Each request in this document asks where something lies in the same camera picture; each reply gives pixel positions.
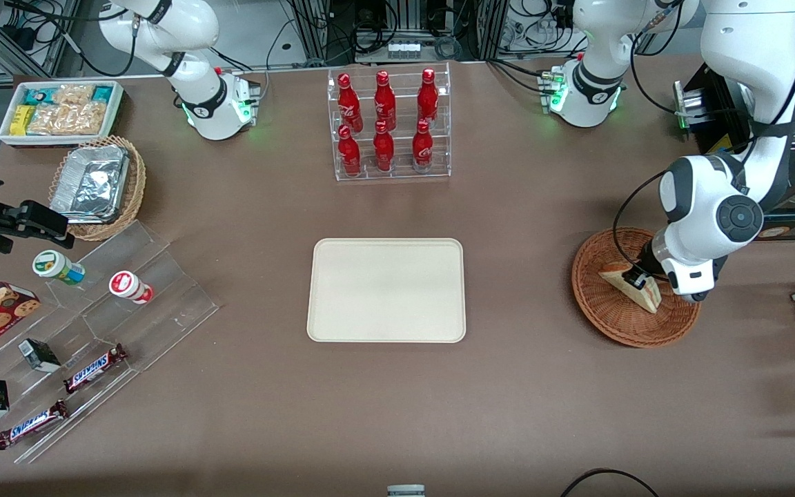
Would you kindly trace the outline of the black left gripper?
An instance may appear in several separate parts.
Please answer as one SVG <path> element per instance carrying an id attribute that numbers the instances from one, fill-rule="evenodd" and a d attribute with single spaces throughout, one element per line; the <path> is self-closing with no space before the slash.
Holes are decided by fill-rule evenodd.
<path id="1" fill-rule="evenodd" d="M 624 281 L 636 290 L 643 290 L 650 275 L 665 275 L 662 264 L 654 254 L 654 240 L 649 240 L 638 253 L 638 267 L 641 271 L 625 271 Z"/>

